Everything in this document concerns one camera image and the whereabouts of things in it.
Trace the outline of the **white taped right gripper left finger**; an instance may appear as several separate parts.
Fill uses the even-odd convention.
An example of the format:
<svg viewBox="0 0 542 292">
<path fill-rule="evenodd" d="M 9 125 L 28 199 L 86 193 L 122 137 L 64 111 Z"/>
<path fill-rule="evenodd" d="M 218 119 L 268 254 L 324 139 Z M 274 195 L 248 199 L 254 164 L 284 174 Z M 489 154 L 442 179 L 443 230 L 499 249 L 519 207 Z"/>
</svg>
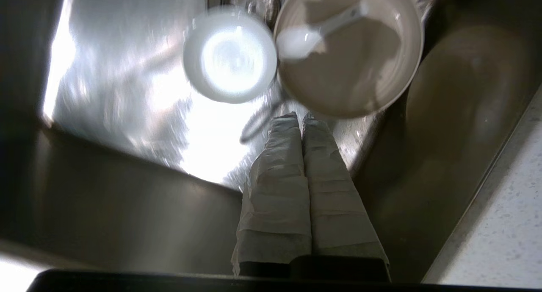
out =
<svg viewBox="0 0 542 292">
<path fill-rule="evenodd" d="M 312 252 L 310 194 L 295 112 L 271 120 L 250 167 L 232 254 L 235 276 L 288 276 Z"/>
</svg>

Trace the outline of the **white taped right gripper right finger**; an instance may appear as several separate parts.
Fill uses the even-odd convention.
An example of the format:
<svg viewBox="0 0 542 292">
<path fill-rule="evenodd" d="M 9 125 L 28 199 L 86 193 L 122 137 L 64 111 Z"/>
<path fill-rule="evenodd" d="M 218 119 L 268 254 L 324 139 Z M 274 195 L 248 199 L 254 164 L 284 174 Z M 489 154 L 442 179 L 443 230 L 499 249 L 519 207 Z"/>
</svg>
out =
<svg viewBox="0 0 542 292">
<path fill-rule="evenodd" d="M 389 280 L 389 259 L 331 130 L 311 114 L 304 117 L 303 128 L 313 253 L 372 263 Z"/>
</svg>

